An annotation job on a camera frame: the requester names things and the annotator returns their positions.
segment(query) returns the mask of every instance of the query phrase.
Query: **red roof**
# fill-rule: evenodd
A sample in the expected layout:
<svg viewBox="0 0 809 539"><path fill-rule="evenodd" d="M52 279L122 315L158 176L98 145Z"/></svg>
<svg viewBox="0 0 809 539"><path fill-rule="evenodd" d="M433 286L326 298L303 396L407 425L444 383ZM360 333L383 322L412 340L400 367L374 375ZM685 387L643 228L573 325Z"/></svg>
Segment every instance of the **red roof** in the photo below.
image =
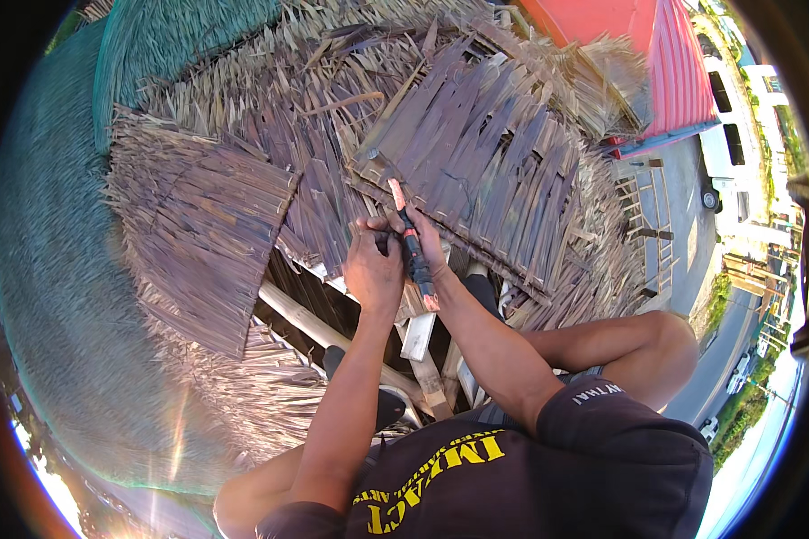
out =
<svg viewBox="0 0 809 539"><path fill-rule="evenodd" d="M654 120L643 138L712 123L716 108L701 48L680 0L519 0L558 45L588 43L606 30L647 54Z"/></svg>

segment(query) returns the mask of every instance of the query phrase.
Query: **road line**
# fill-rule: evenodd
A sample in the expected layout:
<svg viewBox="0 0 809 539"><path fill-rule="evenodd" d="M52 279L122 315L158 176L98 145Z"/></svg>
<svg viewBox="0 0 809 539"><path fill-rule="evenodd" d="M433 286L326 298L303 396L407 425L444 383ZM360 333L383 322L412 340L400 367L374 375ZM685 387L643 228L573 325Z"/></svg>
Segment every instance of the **road line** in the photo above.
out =
<svg viewBox="0 0 809 539"><path fill-rule="evenodd" d="M725 391L725 381L728 378L728 373L734 370L734 358L737 357L737 352L740 351L741 346L747 346L747 340L743 340L740 337L746 335L746 329L749 329L749 322L752 320L752 315L755 314L755 300L758 296L752 294L752 297L749 299L749 310L746 311L746 318L743 320L743 326L740 329L740 333L738 335L738 340L734 344L734 350L731 351L731 355L729 356L729 361L725 363L725 371L722 372L722 376L720 376L720 381L713 386L713 391L710 393L710 396L707 397L707 400L704 401L704 404L701 406L701 410L699 410L698 415L695 416L695 420L692 422L692 426L698 427L701 425L701 420L703 419L702 415L713 402L713 399L716 397L716 394L719 391Z"/></svg>

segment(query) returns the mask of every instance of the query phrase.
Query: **shirt sleeve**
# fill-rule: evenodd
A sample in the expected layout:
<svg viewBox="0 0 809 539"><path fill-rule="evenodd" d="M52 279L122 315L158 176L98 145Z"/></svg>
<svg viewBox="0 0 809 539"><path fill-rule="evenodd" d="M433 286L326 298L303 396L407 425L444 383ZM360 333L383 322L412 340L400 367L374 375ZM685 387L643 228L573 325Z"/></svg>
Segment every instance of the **shirt sleeve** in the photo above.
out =
<svg viewBox="0 0 809 539"><path fill-rule="evenodd" d="M345 517L328 505L294 502L267 515L255 533L258 539L341 539Z"/></svg>
<svg viewBox="0 0 809 539"><path fill-rule="evenodd" d="M602 377L585 376L542 407L537 440L582 461L579 479L600 488L572 484L569 494L580 490L582 503L587 500L615 531L694 537L710 495L713 461L691 425L659 415Z"/></svg>

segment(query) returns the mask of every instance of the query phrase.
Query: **man's left hand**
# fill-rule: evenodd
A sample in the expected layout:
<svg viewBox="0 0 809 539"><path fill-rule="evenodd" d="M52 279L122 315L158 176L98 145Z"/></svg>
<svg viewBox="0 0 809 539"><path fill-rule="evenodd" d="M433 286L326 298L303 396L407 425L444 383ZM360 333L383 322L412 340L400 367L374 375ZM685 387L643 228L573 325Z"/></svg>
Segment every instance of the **man's left hand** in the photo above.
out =
<svg viewBox="0 0 809 539"><path fill-rule="evenodd" d="M405 287L401 243L390 234L383 217L360 217L356 226L343 266L345 286L360 302L363 313L391 321Z"/></svg>

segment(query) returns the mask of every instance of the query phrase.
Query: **van wheel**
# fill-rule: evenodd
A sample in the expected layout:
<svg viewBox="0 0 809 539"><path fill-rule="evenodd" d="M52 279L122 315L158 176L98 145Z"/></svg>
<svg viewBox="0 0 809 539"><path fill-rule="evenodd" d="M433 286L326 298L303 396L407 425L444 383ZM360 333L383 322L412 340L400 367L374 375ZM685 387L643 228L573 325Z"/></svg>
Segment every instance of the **van wheel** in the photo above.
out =
<svg viewBox="0 0 809 539"><path fill-rule="evenodd" d="M708 210L716 210L720 205L720 195L712 187L705 187L701 190L701 204Z"/></svg>

